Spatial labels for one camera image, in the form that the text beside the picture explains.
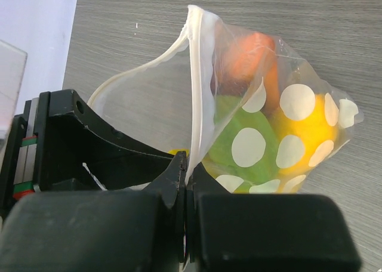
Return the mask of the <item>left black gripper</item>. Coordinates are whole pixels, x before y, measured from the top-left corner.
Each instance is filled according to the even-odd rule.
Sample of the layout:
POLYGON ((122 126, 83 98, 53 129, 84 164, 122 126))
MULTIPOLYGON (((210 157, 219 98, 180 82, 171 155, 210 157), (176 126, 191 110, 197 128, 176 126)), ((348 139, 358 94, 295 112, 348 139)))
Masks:
POLYGON ((100 181, 109 190, 149 183, 171 159, 109 125, 75 90, 42 92, 13 117, 1 166, 1 218, 22 197, 66 180, 89 189, 100 181))

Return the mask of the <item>fake yellow banana bunch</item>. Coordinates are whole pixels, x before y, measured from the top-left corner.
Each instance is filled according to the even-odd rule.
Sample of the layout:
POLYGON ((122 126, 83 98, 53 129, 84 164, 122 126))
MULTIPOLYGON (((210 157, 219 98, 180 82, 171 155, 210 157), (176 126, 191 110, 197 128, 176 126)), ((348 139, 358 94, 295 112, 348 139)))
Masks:
POLYGON ((281 183, 275 193, 294 193, 335 147, 337 106, 329 94, 318 94, 313 111, 303 120, 290 119, 280 107, 265 117, 279 142, 276 165, 281 183))

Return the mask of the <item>fake steak slice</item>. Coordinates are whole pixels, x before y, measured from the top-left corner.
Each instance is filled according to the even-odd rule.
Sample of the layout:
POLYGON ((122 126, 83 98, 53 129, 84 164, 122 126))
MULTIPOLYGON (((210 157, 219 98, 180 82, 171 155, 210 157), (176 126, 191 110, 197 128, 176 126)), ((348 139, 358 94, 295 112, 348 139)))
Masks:
POLYGON ((218 95, 238 97, 259 77, 266 90, 262 111, 271 113, 280 98, 275 49, 274 39, 260 32, 234 38, 217 53, 211 89, 218 95))

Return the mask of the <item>clear zip top bag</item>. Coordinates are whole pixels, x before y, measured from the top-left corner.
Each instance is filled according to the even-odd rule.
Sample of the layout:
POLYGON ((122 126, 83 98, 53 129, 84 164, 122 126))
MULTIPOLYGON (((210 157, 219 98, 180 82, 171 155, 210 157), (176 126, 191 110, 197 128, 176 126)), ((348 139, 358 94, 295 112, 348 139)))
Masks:
POLYGON ((363 121, 281 38, 196 5, 159 57, 103 82, 88 105, 160 151, 185 151, 231 193, 295 193, 363 121))

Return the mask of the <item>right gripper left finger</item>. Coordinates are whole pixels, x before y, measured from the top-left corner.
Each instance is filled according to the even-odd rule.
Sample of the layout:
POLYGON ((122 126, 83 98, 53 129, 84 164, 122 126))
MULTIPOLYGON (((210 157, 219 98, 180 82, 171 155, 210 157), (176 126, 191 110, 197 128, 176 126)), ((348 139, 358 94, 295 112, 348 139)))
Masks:
POLYGON ((184 175, 178 152, 140 191, 40 192, 21 198, 1 232, 2 271, 178 271, 184 175))

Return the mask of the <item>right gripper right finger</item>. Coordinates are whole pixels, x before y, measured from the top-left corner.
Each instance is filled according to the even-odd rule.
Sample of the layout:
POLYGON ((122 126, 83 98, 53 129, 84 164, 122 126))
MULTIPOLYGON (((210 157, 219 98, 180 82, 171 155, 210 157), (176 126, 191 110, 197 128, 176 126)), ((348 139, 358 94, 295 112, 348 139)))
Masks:
POLYGON ((198 271, 359 271, 337 204, 321 194, 232 194, 198 165, 187 185, 187 253, 198 271))

